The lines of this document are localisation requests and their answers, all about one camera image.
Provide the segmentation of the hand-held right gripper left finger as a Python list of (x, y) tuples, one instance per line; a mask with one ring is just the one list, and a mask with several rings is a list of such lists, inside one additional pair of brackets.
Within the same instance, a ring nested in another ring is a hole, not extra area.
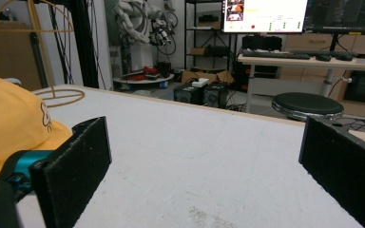
[(47, 228), (72, 228), (112, 162), (106, 117), (72, 127), (73, 134), (29, 167)]

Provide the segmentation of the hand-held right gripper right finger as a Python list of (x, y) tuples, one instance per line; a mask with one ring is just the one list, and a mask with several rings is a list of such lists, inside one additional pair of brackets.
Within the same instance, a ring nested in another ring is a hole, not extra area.
[(335, 121), (306, 120), (298, 162), (365, 228), (365, 142)]

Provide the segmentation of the yellow baseball cap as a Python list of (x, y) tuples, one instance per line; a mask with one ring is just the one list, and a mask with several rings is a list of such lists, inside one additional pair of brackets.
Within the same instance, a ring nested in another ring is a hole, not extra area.
[(71, 131), (53, 121), (45, 102), (21, 86), (0, 78), (0, 172), (22, 150), (55, 150)]

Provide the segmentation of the wooden hat stand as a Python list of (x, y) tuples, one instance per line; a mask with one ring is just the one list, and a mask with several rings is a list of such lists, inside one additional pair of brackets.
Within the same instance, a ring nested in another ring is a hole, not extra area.
[[(7, 5), (11, 2), (19, 1), (19, 0), (7, 0), (2, 6), (0, 6), (0, 14), (7, 8)], [(58, 33), (58, 32), (73, 32), (73, 25), (69, 21), (68, 17), (64, 14), (62, 10), (56, 7), (54, 4), (49, 2), (49, 0), (40, 0), (43, 3), (48, 4), (49, 6), (54, 7), (58, 10), (64, 18), (67, 20), (68, 29), (44, 29), (41, 26), (40, 18), (38, 11), (35, 7), (34, 0), (27, 0), (27, 7), (29, 12), (29, 20), (31, 23), (31, 28), (24, 29), (3, 29), (0, 27), (0, 31), (2, 32), (29, 32), (34, 33), (38, 39), (38, 48), (41, 51), (41, 56), (43, 59), (43, 68), (46, 73), (46, 77), (48, 79), (48, 88), (40, 90), (36, 92), (36, 95), (42, 98), (47, 107), (59, 107), (63, 105), (70, 105), (76, 102), (83, 100), (86, 96), (85, 92), (80, 89), (71, 89), (71, 88), (55, 88), (54, 87), (54, 79), (52, 75), (51, 65), (48, 60), (47, 48), (44, 44), (42, 34), (43, 33)]]

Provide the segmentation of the black round stool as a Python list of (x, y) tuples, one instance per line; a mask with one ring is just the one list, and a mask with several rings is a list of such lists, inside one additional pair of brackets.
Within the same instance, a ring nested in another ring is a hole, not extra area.
[(344, 107), (339, 102), (322, 95), (287, 92), (276, 95), (272, 107), (288, 119), (305, 122), (309, 116), (337, 120), (342, 117)]

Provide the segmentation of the white standing desk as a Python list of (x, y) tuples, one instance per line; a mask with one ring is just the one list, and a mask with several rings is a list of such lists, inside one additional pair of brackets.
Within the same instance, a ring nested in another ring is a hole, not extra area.
[(255, 85), (255, 67), (256, 66), (275, 66), (275, 67), (311, 67), (311, 68), (324, 68), (327, 70), (327, 74), (320, 88), (319, 94), (327, 97), (332, 87), (332, 81), (334, 78), (334, 71), (337, 69), (344, 70), (358, 70), (365, 71), (365, 63), (362, 63), (359, 59), (355, 58), (352, 61), (339, 61), (331, 59), (329, 62), (318, 61), (316, 58), (310, 58), (309, 60), (300, 59), (280, 59), (280, 58), (260, 58), (260, 57), (244, 57), (242, 54), (238, 57), (238, 61), (244, 65), (251, 66), (251, 73), (248, 79), (247, 95), (246, 95), (246, 107), (245, 112), (251, 112), (251, 99)]

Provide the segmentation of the black keyboard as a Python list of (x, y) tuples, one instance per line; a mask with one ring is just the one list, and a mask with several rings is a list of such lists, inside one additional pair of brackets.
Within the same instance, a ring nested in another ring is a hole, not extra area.
[(297, 60), (309, 60), (311, 57), (307, 54), (286, 53), (286, 52), (265, 52), (265, 51), (253, 51), (243, 50), (243, 57), (260, 57), (260, 58), (279, 58), (279, 59), (297, 59)]

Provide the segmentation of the brown cardboard panel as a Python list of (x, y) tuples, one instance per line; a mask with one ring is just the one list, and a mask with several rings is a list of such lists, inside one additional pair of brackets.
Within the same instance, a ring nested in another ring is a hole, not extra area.
[(41, 81), (29, 34), (18, 32), (27, 25), (0, 21), (0, 78), (16, 78), (27, 90), (40, 89)]

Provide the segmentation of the black equipment box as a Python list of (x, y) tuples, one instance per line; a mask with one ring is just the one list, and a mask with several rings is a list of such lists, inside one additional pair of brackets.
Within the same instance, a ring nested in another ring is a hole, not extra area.
[(192, 85), (180, 85), (174, 89), (174, 100), (181, 103), (201, 105), (202, 89)]
[(211, 83), (203, 89), (203, 104), (216, 108), (226, 108), (227, 95), (227, 84)]

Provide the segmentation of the dark computer monitor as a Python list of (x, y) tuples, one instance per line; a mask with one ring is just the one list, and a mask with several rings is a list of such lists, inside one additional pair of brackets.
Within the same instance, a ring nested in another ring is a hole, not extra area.
[(303, 30), (365, 35), (365, 0), (308, 0)]

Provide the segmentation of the open cardboard box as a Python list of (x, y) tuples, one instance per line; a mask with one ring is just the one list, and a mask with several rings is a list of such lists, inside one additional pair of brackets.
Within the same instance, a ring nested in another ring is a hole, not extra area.
[(234, 81), (233, 76), (227, 69), (191, 67), (183, 71), (181, 83), (186, 84), (200, 78), (208, 79), (210, 83), (222, 82), (231, 84)]

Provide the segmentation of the bright computer monitor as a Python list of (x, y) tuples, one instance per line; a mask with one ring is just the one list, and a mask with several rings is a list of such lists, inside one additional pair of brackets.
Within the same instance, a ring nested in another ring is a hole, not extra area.
[(308, 0), (222, 0), (225, 33), (302, 33)]

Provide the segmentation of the black metal shelf rack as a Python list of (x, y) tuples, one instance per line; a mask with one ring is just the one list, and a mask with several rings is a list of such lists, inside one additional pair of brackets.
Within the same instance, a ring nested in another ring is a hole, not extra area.
[(222, 0), (183, 0), (184, 67), (230, 69), (237, 37), (221, 31)]

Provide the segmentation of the black metal frame post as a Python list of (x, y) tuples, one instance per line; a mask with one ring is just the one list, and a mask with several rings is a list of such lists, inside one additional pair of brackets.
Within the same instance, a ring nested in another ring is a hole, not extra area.
[(98, 69), (86, 0), (68, 0), (84, 86), (98, 88)]

